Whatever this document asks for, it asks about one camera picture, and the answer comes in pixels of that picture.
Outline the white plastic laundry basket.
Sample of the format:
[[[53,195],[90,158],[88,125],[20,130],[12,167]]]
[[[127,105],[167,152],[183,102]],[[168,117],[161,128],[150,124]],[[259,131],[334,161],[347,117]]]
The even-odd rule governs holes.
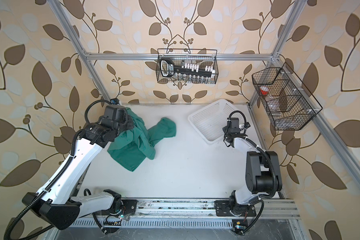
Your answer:
[[[227,118],[238,110],[227,100],[218,100],[190,114],[188,121],[196,133],[207,144],[212,145],[223,138],[223,127],[227,125]]]

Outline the green trousers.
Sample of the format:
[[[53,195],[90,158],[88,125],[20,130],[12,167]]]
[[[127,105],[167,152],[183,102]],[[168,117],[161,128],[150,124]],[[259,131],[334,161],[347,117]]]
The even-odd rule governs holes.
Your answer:
[[[134,128],[116,137],[107,152],[123,168],[134,172],[145,159],[155,158],[157,143],[176,136],[177,126],[169,118],[161,118],[156,125],[147,129],[142,118],[130,108],[127,108],[127,112],[133,120]]]

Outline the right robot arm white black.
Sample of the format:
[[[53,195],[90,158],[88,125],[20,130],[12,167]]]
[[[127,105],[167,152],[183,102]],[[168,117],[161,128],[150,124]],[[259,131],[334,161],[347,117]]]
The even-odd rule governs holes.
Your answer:
[[[265,151],[248,135],[245,122],[240,125],[240,119],[227,118],[223,127],[224,142],[246,157],[245,185],[232,192],[230,196],[230,211],[234,215],[241,214],[245,207],[253,206],[264,199],[271,199],[282,188],[281,171],[278,166],[278,155]]]

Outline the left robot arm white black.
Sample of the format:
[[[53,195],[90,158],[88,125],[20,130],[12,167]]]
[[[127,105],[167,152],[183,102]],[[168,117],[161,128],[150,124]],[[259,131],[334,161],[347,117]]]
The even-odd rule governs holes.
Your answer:
[[[68,157],[53,176],[35,193],[27,193],[23,198],[26,205],[17,217],[8,225],[4,234],[10,240],[15,226],[28,211],[50,225],[26,237],[27,240],[38,237],[50,229],[64,230],[76,219],[108,211],[111,215],[122,215],[125,207],[121,195],[106,189],[97,195],[74,197],[77,183],[92,160],[113,142],[122,132],[134,128],[133,119],[125,107],[109,104],[103,116],[95,123],[87,125],[75,133]]]

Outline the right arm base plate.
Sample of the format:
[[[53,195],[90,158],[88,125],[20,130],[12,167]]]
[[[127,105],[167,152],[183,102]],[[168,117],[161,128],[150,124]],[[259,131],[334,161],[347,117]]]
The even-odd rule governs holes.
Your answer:
[[[217,200],[214,202],[218,217],[255,217],[257,215],[254,206],[238,205],[229,200]]]

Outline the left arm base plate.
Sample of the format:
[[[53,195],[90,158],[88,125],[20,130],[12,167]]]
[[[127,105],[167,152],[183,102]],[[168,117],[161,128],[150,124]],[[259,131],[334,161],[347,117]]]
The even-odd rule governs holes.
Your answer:
[[[120,199],[112,204],[108,210],[103,210],[102,215],[105,216],[120,216],[120,215],[131,215],[137,210],[138,200],[134,199]]]

